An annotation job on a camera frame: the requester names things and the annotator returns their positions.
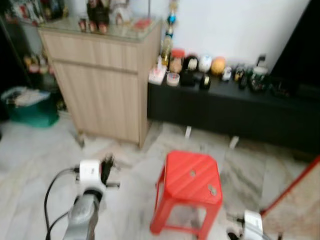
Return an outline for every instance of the white wall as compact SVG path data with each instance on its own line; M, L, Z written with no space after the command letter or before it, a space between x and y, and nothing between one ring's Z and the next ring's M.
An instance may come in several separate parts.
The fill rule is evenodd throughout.
M86 0L67 0L85 11ZM173 46L187 53L224 56L255 63L266 54L273 68L309 0L180 0ZM169 0L151 0L151 14L166 19ZM146 15L148 0L131 0L133 12Z

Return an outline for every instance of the teal container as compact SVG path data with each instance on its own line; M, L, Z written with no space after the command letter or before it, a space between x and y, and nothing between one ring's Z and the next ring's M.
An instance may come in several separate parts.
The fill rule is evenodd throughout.
M1 95L1 102L4 104L10 119L37 128L47 128L53 125L59 119L59 116L49 92L43 92L47 95L45 99L28 106L16 106L8 101L8 98L13 94L25 89L25 87L13 87Z

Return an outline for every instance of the stool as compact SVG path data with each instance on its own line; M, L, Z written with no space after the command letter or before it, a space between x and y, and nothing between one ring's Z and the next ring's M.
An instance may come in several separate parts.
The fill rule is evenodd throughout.
M159 185L163 194L158 202ZM223 195L217 162L209 155L185 151L170 152L156 183L156 200L150 231L185 231L205 240L222 205ZM206 216L200 229L166 225L174 205L203 207Z

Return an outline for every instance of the tile floor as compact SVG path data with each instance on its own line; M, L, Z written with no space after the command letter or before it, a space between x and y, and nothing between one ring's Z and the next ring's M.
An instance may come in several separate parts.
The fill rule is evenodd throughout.
M296 161L283 148L240 139L229 149L230 138L193 129L190 139L185 128L154 122L142 149L114 139L88 136L85 147L75 141L72 122L62 118L51 128L37 129L6 122L0 141L0 240L45 239L43 200L54 175L84 158L102 158L113 153L118 169L110 181L121 187L106 191L99 210L97 240L192 239L189 234L149 232L155 202L155 182L164 159L171 150L210 154L218 163L224 203L209 240L228 240L226 230L238 228L226 213L267 207L308 165ZM64 176L52 188L48 213L51 220L73 204L77 186L73 176ZM59 222L51 239L62 239L67 219Z

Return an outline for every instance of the cabinet door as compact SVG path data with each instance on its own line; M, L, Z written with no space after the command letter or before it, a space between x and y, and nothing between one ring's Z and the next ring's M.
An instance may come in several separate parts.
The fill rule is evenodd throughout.
M54 67L79 130L139 141L136 75L60 62L55 62Z

